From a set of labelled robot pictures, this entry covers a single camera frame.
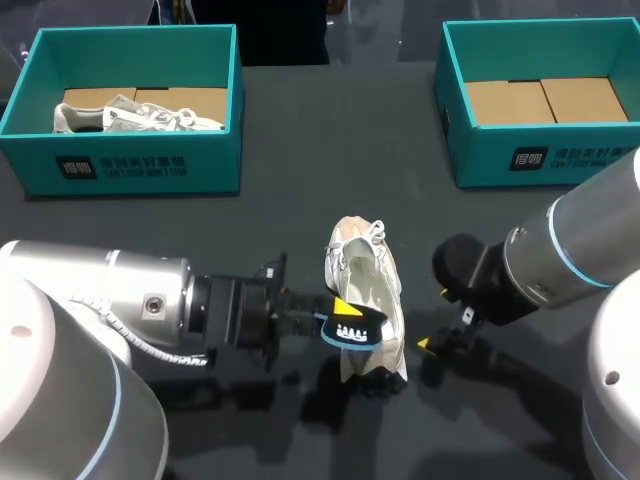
metal screw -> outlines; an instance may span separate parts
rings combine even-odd
[[[158,297],[151,297],[147,300],[147,303],[145,303],[144,308],[146,308],[149,313],[159,313],[164,308],[164,302]]]

shoe insole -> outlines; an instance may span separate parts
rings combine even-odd
[[[102,127],[80,127],[76,128],[73,133],[96,133],[96,132],[104,132],[104,128]]]
[[[382,339],[395,337],[395,309],[384,277],[376,273],[372,260],[358,257],[351,260],[351,277],[347,287],[346,301],[375,308],[384,313],[389,320],[382,325]]]

black tabletop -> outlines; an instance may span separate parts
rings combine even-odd
[[[324,291],[323,247],[344,215],[385,222],[404,287],[409,386],[348,397],[338,352],[285,339],[274,370],[222,350],[210,374],[142,359],[167,413],[180,480],[584,478],[580,389],[601,298],[487,327],[444,372],[414,348],[453,307],[430,267],[457,232],[500,241],[561,190],[459,190],[431,64],[244,70],[237,198],[25,202],[0,162],[0,242],[34,239],[188,257],[198,273],[252,275],[289,253],[287,283]]]

